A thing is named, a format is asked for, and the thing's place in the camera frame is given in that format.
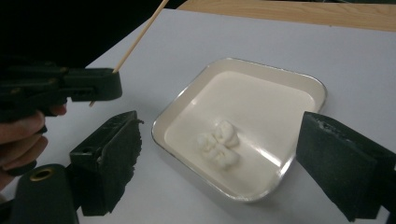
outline white surface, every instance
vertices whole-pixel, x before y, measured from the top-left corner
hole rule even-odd
[[[140,29],[91,64],[114,67]],[[323,114],[395,151],[396,33],[164,10],[121,68],[116,101],[68,104],[48,119],[49,146],[39,164],[68,164],[68,152],[108,118],[137,110],[143,151],[112,214],[80,223],[348,223],[298,162],[279,187],[254,204],[213,190],[151,138],[151,125],[209,63],[233,57],[316,77],[328,90]],[[3,191],[12,197],[13,185]],[[385,223],[387,211],[378,220]]]
[[[303,113],[318,112],[325,87],[312,77],[235,59],[208,67],[156,119],[154,140],[224,195],[256,201],[279,183],[294,157]],[[197,150],[197,136],[228,120],[239,162],[220,169]]]

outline brass ring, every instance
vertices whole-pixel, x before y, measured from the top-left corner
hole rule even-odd
[[[41,169],[35,171],[32,175],[30,175],[30,180],[31,181],[41,181],[44,179],[49,178],[52,176],[54,173],[54,170],[52,168],[46,168],[46,169]]]

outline gray surface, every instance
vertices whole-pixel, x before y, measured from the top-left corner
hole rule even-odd
[[[90,66],[115,67],[141,28]],[[134,178],[113,214],[79,214],[81,223],[348,223],[298,162],[267,198],[236,203],[153,142],[157,116],[209,63],[227,57],[318,78],[329,92],[323,114],[396,150],[396,33],[166,9],[121,68],[119,100],[69,103],[66,116],[47,120],[40,164],[67,164],[68,152],[113,115],[137,110],[145,121]],[[385,223],[387,214],[356,223]]]

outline metal tray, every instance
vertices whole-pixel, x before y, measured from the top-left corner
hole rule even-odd
[[[155,120],[154,141],[227,197],[253,202],[276,188],[295,155],[305,111],[319,112],[326,88],[282,69],[224,59],[210,64]],[[239,160],[221,169],[202,156],[197,136],[227,120]]]

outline finger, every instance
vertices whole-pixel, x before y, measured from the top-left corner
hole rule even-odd
[[[66,105],[53,105],[49,111],[54,115],[64,115],[67,112]]]
[[[0,145],[26,138],[38,132],[45,123],[45,117],[41,112],[33,116],[12,122],[0,123]]]
[[[3,169],[0,168],[0,191],[3,190],[15,177],[8,175]]]
[[[40,134],[34,134],[20,141],[0,146],[0,166],[15,161],[32,148],[40,138]]]
[[[26,153],[18,157],[16,160],[3,165],[3,169],[5,171],[11,170],[35,161],[35,159],[37,159],[38,156],[44,151],[44,148],[47,146],[48,142],[49,141],[46,137],[41,136],[37,142],[28,151],[26,151]]]

